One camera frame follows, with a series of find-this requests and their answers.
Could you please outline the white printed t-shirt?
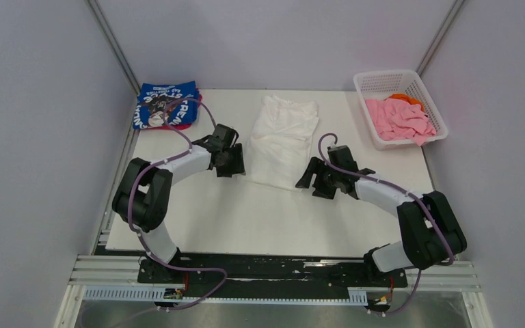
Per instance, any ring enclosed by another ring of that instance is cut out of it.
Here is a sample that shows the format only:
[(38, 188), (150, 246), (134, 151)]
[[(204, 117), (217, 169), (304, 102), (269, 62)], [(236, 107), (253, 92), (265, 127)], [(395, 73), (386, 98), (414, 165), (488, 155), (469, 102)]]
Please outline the white printed t-shirt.
[(287, 191), (295, 187), (310, 160), (312, 136), (319, 123), (316, 102), (264, 96), (244, 151), (243, 179)]

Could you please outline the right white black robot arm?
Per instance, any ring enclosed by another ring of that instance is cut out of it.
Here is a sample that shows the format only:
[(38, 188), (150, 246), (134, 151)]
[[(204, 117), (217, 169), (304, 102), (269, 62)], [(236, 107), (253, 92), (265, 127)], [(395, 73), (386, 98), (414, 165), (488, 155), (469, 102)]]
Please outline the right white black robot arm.
[(312, 157), (298, 189), (332, 200), (337, 192), (371, 203), (399, 223), (399, 242), (365, 254), (364, 279), (380, 285), (396, 269), (428, 269), (448, 265), (467, 248), (467, 240), (446, 198), (439, 191), (414, 193), (382, 179), (375, 171), (359, 169), (347, 146), (328, 148), (328, 159)]

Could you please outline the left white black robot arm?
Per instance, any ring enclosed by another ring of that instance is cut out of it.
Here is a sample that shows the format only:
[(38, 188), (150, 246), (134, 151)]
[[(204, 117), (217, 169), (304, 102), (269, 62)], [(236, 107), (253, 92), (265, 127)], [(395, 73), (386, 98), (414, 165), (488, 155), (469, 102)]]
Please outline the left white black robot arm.
[(155, 162), (134, 158), (126, 167), (111, 208), (136, 233), (146, 255), (157, 262), (156, 274), (175, 282), (182, 264), (174, 259), (178, 248), (164, 224), (172, 187), (203, 171), (218, 178), (245, 174), (243, 146), (233, 128), (217, 124), (212, 134), (189, 144), (189, 149)]

